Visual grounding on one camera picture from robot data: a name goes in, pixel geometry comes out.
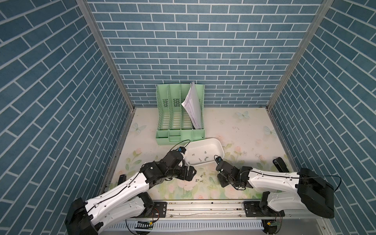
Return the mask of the white plastic storage box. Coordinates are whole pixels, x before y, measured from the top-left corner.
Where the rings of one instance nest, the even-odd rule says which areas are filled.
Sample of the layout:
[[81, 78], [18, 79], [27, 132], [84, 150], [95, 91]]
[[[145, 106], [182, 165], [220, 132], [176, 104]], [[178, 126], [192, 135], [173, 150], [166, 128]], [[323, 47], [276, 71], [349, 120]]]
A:
[[185, 162], [191, 166], [201, 166], [215, 161], [216, 156], [224, 157], [225, 152], [219, 140], [209, 138], [188, 144], [184, 154]]

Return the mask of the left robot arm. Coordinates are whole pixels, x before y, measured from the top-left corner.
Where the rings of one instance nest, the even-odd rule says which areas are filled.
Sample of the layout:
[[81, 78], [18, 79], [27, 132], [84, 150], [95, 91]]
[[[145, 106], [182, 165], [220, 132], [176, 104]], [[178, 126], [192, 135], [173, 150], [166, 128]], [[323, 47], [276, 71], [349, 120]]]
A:
[[69, 235], [98, 235], [111, 225], [137, 216], [149, 216], [154, 202], [148, 190], [167, 179], [191, 181], [193, 166], [185, 164], [185, 147], [170, 150], [159, 160], [143, 164], [138, 173], [97, 197], [81, 197], [69, 207], [65, 226]]

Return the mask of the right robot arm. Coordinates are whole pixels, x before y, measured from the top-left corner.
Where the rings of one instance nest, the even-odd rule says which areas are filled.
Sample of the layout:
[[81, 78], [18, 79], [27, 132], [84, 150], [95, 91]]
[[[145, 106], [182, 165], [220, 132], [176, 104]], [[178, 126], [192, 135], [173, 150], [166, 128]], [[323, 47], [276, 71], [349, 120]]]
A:
[[264, 214], [284, 210], [305, 210], [323, 217], [334, 218], [334, 187], [308, 168], [299, 172], [272, 172], [250, 166], [236, 168], [215, 155], [217, 178], [221, 187], [235, 190], [260, 190], [259, 208]]

